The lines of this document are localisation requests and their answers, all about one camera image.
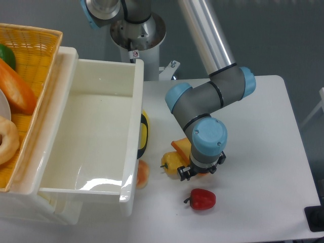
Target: pepper stem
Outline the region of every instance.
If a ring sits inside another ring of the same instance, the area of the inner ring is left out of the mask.
[[[167,162],[165,162],[164,165],[161,165],[161,166],[160,166],[160,168],[163,168],[163,167],[165,167],[165,168],[168,169],[168,164],[167,164]]]
[[[187,203],[187,202],[189,202],[190,201],[190,199],[191,199],[191,196],[190,197],[188,197],[185,201],[183,201],[185,204]]]

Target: blue joint cap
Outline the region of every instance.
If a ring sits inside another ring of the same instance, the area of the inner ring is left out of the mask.
[[[85,16],[86,16],[86,18],[87,18],[87,20],[88,20],[91,28],[93,28],[93,29],[99,29],[100,27],[98,25],[96,25],[96,23],[93,21],[91,15],[88,12],[88,9],[87,9],[85,0],[80,0],[80,4],[81,4],[81,7],[83,9],[83,12],[85,13]]]
[[[178,85],[174,85],[171,89],[169,89],[166,94],[165,101],[171,113],[173,107],[175,106],[181,95],[183,95],[183,93],[188,89],[192,89],[192,86],[188,83],[180,83]]]
[[[220,154],[227,142],[225,125],[213,117],[202,119],[192,131],[192,142],[195,148],[206,156]]]
[[[242,97],[243,99],[254,92],[257,86],[257,82],[255,81],[255,77],[253,73],[251,73],[251,71],[247,67],[240,67],[240,69],[243,71],[244,78],[245,78],[245,90]]]

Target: white plate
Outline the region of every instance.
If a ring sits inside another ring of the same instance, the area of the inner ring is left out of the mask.
[[[0,116],[3,116],[8,120],[11,120],[10,106],[2,90],[0,90]]]

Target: gray floor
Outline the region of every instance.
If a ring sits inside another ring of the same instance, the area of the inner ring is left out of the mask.
[[[217,0],[213,5],[236,62],[255,75],[283,77],[300,123],[324,87],[324,1]],[[92,30],[78,0],[0,0],[0,6],[0,22],[61,30],[62,45],[75,47],[80,58],[119,61],[108,28]],[[153,0],[152,8],[167,26],[160,64],[178,60],[179,78],[207,77],[177,1]],[[324,179],[324,116],[301,136],[314,180]]]

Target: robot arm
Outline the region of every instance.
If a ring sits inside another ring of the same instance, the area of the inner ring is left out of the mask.
[[[197,173],[214,173],[216,166],[226,159],[223,152],[226,127],[210,114],[251,94],[256,81],[248,68],[237,66],[210,2],[178,2],[210,77],[209,82],[194,89],[187,83],[178,84],[165,98],[191,142],[190,165],[178,168],[180,179],[189,180]],[[148,50],[164,39],[164,23],[153,18],[150,0],[81,0],[81,3],[91,13],[90,23],[93,20],[99,26],[113,22],[110,32],[121,47]]]
[[[239,68],[208,0],[178,0],[210,81],[192,88],[172,87],[166,103],[191,142],[189,167],[180,167],[180,180],[197,173],[214,173],[226,156],[225,125],[211,113],[251,94],[256,81],[248,68]]]

